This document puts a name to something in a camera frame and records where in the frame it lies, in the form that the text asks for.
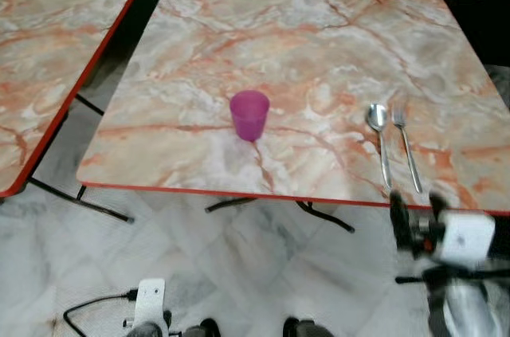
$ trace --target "red table edge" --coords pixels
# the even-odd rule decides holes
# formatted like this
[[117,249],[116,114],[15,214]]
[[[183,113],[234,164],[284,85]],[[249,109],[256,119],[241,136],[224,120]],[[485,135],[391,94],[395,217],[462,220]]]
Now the red table edge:
[[[137,190],[137,191],[155,191],[155,192],[173,192],[180,194],[202,194],[211,196],[233,196],[236,198],[256,198],[256,199],[276,199],[276,200],[291,200],[294,202],[314,202],[314,203],[327,203],[327,204],[344,204],[352,206],[366,206],[366,207],[390,207],[390,203],[379,202],[357,202],[355,200],[341,200],[341,199],[321,199],[321,198],[300,198],[295,196],[275,195],[275,194],[245,194],[242,192],[229,192],[229,191],[216,191],[216,190],[196,190],[191,188],[167,188],[167,187],[146,187],[146,186],[129,186],[129,185],[116,185],[105,183],[92,183],[85,180],[77,179],[78,182],[87,187],[96,188],[115,188],[120,190]],[[408,205],[411,210],[430,210],[429,206]],[[452,210],[460,210],[471,212],[473,210],[466,210],[462,208],[452,208]],[[492,216],[510,216],[510,210],[497,211],[497,210],[477,210],[485,212]]]
[[92,58],[87,63],[87,66],[85,66],[84,71],[81,73],[81,75],[78,78],[78,81],[74,85],[73,89],[68,94],[67,98],[64,100],[64,103],[61,105],[60,110],[53,117],[53,120],[51,121],[48,128],[46,129],[45,134],[41,137],[41,140],[39,141],[37,146],[33,149],[32,155],[29,157],[29,159],[25,163],[25,166],[22,168],[18,177],[14,180],[14,182],[10,188],[8,188],[7,190],[4,190],[3,192],[0,192],[0,198],[6,198],[6,197],[13,196],[13,195],[17,194],[19,192],[19,190],[22,188],[23,184],[25,184],[25,181],[28,178],[28,175],[32,171],[33,167],[35,166],[35,163],[39,160],[39,157],[41,156],[41,153],[45,149],[46,144],[51,139],[51,137],[53,136],[53,133],[57,129],[57,126],[64,118],[65,113],[67,112],[69,106],[71,105],[71,102],[73,102],[74,97],[80,91],[81,86],[88,79],[88,76],[90,75],[91,71],[96,67],[97,61],[100,59],[101,55],[103,54],[103,51],[106,49],[106,46],[110,42],[110,39],[112,38],[112,36],[113,36],[114,32],[116,31],[117,27],[119,26],[120,22],[123,20],[125,14],[129,10],[129,7],[133,3],[133,1],[134,0],[126,1],[126,3],[124,4],[124,7],[120,11],[116,20],[113,22],[112,26],[110,26],[110,29],[104,36],[103,41],[101,41],[98,48],[92,55]]

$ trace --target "pink cup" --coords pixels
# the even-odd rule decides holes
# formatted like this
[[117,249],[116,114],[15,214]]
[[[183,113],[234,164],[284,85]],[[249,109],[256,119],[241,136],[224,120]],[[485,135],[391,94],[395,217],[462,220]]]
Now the pink cup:
[[269,110],[269,98],[255,90],[245,90],[230,100],[230,112],[237,135],[252,142],[261,137]]

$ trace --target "metal table leg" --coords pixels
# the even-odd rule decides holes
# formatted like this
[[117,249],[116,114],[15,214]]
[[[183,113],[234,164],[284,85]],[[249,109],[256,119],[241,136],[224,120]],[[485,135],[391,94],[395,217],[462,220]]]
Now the metal table leg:
[[[257,198],[236,198],[232,200],[225,200],[224,202],[219,202],[217,204],[214,204],[213,206],[209,206],[206,208],[206,212],[210,214],[211,212],[215,210],[219,210],[220,208],[230,207],[230,206],[236,206],[238,204],[245,204],[249,202],[253,202],[254,200],[257,200]],[[325,221],[330,221],[331,223],[335,223],[339,227],[342,227],[349,233],[354,233],[355,229],[353,226],[348,225],[345,221],[341,221],[337,217],[323,214],[320,211],[313,209],[312,202],[304,203],[304,202],[296,202],[296,204],[307,214],[311,214],[312,216],[317,216]]]
[[40,189],[42,189],[46,192],[49,192],[52,195],[57,196],[58,198],[67,200],[68,202],[77,204],[79,206],[87,207],[90,210],[94,210],[94,211],[100,212],[102,214],[112,216],[116,219],[125,221],[130,224],[135,221],[135,219],[133,217],[129,217],[129,216],[120,214],[114,210],[109,210],[108,208],[97,206],[96,204],[92,204],[92,203],[86,202],[84,200],[81,200],[81,196],[83,195],[82,189],[80,189],[81,194],[78,194],[79,198],[74,198],[73,196],[66,194],[65,192],[62,192],[62,191],[56,189],[55,187],[51,187],[50,185],[48,185],[44,182],[41,182],[40,180],[35,179],[33,177],[29,177],[28,182],[34,184],[35,186],[39,187]]
[[100,108],[98,108],[95,104],[92,104],[89,100],[86,100],[83,96],[81,96],[80,94],[77,94],[75,96],[76,100],[79,100],[82,104],[84,104],[85,106],[87,106],[88,108],[90,108],[91,110],[93,110],[94,112],[96,112],[97,114],[99,114],[100,116],[103,116],[104,115],[104,111],[101,110]]

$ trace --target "marble table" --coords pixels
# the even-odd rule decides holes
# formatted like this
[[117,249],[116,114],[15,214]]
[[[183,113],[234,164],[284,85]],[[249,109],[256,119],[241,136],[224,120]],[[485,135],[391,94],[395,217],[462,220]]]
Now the marble table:
[[[229,100],[271,100],[239,139]],[[412,206],[510,210],[510,114],[443,0],[160,0],[89,145],[87,186],[387,206],[370,102],[406,103],[424,194]]]
[[0,0],[0,197],[16,194],[132,0]]

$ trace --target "fork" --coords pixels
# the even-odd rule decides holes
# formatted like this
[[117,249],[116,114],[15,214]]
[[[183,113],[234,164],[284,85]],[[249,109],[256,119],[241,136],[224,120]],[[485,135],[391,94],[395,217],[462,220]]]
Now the fork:
[[411,153],[411,148],[409,147],[409,141],[407,140],[406,113],[404,112],[404,106],[402,104],[393,105],[393,109],[391,110],[391,118],[393,120],[393,124],[400,129],[402,137],[404,138],[404,144],[406,145],[407,152],[407,161],[409,163],[409,168],[411,170],[411,175],[413,177],[414,188],[416,188],[416,191],[419,194],[421,194],[422,184],[420,183],[420,178],[418,177],[418,170],[416,169],[413,154]]

